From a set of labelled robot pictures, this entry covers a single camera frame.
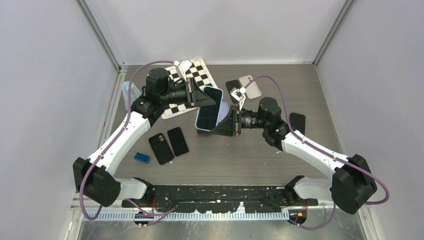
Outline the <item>light blue cased phone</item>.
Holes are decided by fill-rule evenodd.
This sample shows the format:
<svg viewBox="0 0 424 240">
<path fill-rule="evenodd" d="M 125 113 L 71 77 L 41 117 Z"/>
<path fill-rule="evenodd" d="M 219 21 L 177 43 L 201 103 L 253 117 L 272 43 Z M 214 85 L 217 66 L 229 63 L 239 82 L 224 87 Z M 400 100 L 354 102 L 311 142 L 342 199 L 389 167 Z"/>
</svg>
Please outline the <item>light blue cased phone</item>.
<svg viewBox="0 0 424 240">
<path fill-rule="evenodd" d="M 205 86 L 203 92 L 214 100 L 215 103 L 199 108 L 196 116 L 195 128 L 201 131 L 210 132 L 218 123 L 223 91 L 220 88 Z"/>
</svg>

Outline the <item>dark phone from lilac case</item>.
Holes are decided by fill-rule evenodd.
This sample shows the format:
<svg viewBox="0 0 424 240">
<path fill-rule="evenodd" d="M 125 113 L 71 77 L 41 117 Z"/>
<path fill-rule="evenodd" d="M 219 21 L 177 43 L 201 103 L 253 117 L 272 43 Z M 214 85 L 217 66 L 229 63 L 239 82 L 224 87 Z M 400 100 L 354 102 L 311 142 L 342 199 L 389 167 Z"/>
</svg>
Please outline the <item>dark phone from lilac case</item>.
<svg viewBox="0 0 424 240">
<path fill-rule="evenodd" d="M 211 132 L 210 131 L 206 131 L 206 130 L 200 130 L 200 129 L 198 129 L 197 130 L 197 134 L 198 135 L 201 135 L 201 136 L 210 136 L 211 135 Z"/>
</svg>

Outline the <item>beige phone case with ring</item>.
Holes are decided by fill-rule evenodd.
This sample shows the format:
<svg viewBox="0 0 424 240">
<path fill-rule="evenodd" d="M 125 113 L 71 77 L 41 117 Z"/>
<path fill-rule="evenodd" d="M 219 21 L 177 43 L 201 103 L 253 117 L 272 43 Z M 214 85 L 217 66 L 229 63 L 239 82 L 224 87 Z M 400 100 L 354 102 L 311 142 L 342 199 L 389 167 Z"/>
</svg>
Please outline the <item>beige phone case with ring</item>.
<svg viewBox="0 0 424 240">
<path fill-rule="evenodd" d="M 252 75 L 241 76 L 238 79 L 240 85 L 246 88 L 245 94 L 247 98 L 250 100 L 259 98 L 262 95 L 262 92 L 260 88 L 258 87 L 258 85 L 256 84 L 256 82 L 252 82 L 253 79 L 254 78 Z"/>
</svg>

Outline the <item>purple edged phone from case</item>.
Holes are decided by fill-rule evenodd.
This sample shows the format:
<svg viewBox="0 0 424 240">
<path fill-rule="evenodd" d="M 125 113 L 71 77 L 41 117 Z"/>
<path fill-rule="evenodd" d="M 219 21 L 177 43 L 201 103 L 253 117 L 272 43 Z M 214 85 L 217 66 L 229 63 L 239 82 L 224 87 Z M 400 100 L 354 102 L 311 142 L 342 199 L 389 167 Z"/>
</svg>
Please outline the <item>purple edged phone from case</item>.
<svg viewBox="0 0 424 240">
<path fill-rule="evenodd" d="M 167 135 L 176 157 L 181 157 L 189 153 L 189 147 L 187 145 L 185 136 L 180 127 L 175 127 L 167 131 Z"/>
</svg>

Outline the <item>lilac cased phone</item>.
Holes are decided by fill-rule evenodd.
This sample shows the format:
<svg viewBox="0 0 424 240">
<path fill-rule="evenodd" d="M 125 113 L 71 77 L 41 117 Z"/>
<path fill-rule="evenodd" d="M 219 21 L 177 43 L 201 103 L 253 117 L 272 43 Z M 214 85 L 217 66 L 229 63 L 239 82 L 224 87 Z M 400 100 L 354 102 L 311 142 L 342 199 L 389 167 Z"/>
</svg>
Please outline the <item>lilac cased phone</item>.
<svg viewBox="0 0 424 240">
<path fill-rule="evenodd" d="M 230 108 L 228 103 L 225 101 L 222 101 L 220 104 L 216 125 L 218 125 L 227 116 L 227 114 L 229 113 L 229 110 Z"/>
</svg>

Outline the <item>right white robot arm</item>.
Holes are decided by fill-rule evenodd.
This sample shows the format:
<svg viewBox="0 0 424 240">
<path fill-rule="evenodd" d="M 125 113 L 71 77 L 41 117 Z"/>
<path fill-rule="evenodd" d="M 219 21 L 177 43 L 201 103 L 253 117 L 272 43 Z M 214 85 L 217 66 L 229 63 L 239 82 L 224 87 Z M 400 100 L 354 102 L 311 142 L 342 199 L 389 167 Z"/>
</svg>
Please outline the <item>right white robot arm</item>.
<svg viewBox="0 0 424 240">
<path fill-rule="evenodd" d="M 307 138 L 304 115 L 293 112 L 289 122 L 285 122 L 281 114 L 277 101 L 271 97 L 262 98 L 257 111 L 232 105 L 211 133 L 238 137 L 242 129 L 262 129 L 262 137 L 271 147 L 302 159 L 326 176 L 296 176 L 285 186 L 288 203 L 299 205 L 306 199 L 331 201 L 344 212 L 355 214 L 378 189 L 367 161 L 358 154 L 339 154 Z"/>
</svg>

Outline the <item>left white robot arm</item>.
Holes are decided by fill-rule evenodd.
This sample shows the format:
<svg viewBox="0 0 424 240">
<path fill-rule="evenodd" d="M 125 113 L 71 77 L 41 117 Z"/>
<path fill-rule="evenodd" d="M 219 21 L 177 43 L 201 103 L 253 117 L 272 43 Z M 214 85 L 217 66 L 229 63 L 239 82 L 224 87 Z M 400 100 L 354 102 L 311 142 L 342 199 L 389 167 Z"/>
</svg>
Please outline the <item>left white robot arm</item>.
<svg viewBox="0 0 424 240">
<path fill-rule="evenodd" d="M 122 123 L 104 144 L 88 158 L 73 163 L 80 203 L 87 197 L 101 207 L 116 200 L 134 199 L 141 207 L 153 202 L 153 193 L 141 180 L 118 179 L 115 172 L 136 141 L 156 123 L 170 104 L 187 108 L 212 106 L 216 102 L 191 77 L 174 84 L 164 68 L 154 68 L 146 77 L 144 93 L 131 103 Z"/>
</svg>

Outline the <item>blue toy brick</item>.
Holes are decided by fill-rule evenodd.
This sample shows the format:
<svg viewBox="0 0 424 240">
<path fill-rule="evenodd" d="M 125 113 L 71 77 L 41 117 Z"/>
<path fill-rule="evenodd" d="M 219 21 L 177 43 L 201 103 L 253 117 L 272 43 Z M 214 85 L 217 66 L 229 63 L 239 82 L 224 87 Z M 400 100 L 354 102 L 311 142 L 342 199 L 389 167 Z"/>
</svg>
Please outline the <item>blue toy brick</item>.
<svg viewBox="0 0 424 240">
<path fill-rule="evenodd" d="M 145 164 L 148 164 L 150 162 L 150 156 L 143 154 L 143 153 L 140 153 L 140 152 L 137 152 L 135 154 L 134 159 L 136 161 L 139 161 L 139 162 L 145 163 Z"/>
</svg>

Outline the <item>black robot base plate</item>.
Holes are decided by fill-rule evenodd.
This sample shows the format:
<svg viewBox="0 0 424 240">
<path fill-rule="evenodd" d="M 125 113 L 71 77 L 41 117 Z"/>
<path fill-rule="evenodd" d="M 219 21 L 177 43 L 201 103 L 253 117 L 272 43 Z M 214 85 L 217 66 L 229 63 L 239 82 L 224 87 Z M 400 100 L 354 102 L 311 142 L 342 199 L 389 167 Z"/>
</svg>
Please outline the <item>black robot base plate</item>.
<svg viewBox="0 0 424 240">
<path fill-rule="evenodd" d="M 141 199 L 123 200 L 122 207 L 154 208 L 160 213 L 277 213 L 286 207 L 317 206 L 314 198 L 301 199 L 283 186 L 148 185 Z"/>
</svg>

